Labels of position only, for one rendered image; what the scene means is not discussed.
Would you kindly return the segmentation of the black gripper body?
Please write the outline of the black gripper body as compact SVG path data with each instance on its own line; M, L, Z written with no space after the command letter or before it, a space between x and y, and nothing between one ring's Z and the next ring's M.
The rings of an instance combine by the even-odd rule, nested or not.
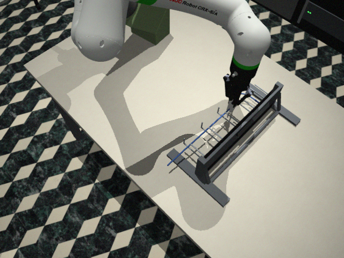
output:
M229 79L230 79L231 83L233 82L234 84L236 84L234 87L235 89L237 89L237 86L241 86L240 92L246 91L246 90L248 90L248 87L250 87L249 84L250 84L251 80L246 80L246 81L239 80L235 77L232 77L232 74L230 74Z

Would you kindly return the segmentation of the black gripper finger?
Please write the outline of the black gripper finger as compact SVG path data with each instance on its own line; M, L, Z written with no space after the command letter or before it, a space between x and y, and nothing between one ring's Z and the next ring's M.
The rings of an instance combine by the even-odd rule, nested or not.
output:
M225 82L225 96L229 98L227 110L230 108L231 102L233 101L233 98L234 98L235 92L236 92L236 89L234 88L235 84L233 82L230 83L229 76L230 75L227 74L223 77L224 82Z
M242 93L242 92L239 92L240 89L241 89L241 86L237 86L236 93L235 93L233 102L231 103L229 113L231 113L235 109L236 105L240 105L246 98L250 97L254 93L253 91L250 91L250 89L248 87L248 90L246 90L245 95L239 100L240 95Z

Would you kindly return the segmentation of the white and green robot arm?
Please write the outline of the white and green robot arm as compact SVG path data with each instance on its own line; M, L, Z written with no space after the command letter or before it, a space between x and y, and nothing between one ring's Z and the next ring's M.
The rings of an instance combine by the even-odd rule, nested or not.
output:
M251 80L271 42L270 32L245 0L74 0L71 38L97 62L115 58L125 41L126 18L138 3L189 13L222 26L234 43L232 77Z

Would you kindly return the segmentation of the dark grey metal rack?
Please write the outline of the dark grey metal rack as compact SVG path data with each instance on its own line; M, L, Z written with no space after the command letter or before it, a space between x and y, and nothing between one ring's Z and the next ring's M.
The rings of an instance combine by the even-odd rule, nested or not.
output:
M271 90L270 93L267 93L259 86L255 84L249 84L250 91L253 91L253 95L257 97L260 102L257 101L257 105L253 107L247 101L244 100L248 105L250 105L253 109L249 111L243 105L249 113L240 121L238 122L232 116L230 116L227 112L225 112L228 116L234 119L237 124L232 124L229 120L227 120L224 116L222 116L225 120L227 120L230 124L234 127L222 138L219 136L215 131L209 128L213 133L215 133L218 137L221 138L218 141L215 137L213 137L209 132L206 131L211 137L213 137L218 143L206 154L204 155L200 152L194 145L190 144L193 148L195 148L198 152L202 155L199 156L195 153L190 147L188 147L192 152L194 152L199 158L197 159L196 167L194 167L187 159L185 159L182 155L176 158L173 162L177 164L187 175L189 175L200 187L202 187L212 198L214 198L222 207L230 200L230 198L224 194L216 185L212 182L228 167L228 165L254 140L254 138L274 119L274 117L279 113L289 122L294 124L295 126L301 120L288 109L281 105L281 90L283 88L283 84L277 81ZM256 87L257 86L257 87ZM258 89L259 88L259 89ZM261 91L261 90L262 91ZM264 93L264 92L266 93ZM277 100L277 102L276 102ZM268 120L239 148L239 150L210 178L209 177L209 170L268 112L268 110L272 108L275 112L268 118ZM211 180L210 180L211 179Z

